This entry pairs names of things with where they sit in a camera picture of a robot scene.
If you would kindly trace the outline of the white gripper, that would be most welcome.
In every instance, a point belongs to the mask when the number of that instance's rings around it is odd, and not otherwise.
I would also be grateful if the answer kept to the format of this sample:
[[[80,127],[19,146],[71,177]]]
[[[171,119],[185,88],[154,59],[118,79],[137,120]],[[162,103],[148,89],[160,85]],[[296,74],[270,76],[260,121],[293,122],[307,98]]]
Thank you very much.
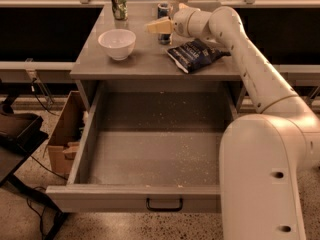
[[[209,28],[211,12],[189,7],[185,3],[179,3],[178,7],[179,11],[174,14],[173,22],[169,18],[160,18],[147,23],[145,30],[152,34],[171,34],[175,31],[176,34],[186,38],[212,37]]]

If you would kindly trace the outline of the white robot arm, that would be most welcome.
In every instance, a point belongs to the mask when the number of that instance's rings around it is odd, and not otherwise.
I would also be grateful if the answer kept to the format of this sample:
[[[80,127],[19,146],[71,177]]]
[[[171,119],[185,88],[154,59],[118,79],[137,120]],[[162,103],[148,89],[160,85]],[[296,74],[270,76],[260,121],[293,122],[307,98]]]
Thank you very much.
[[[319,158],[319,118],[247,37],[233,8],[180,5],[173,17],[145,28],[223,45],[254,105],[221,139],[224,240],[306,240],[297,173]]]

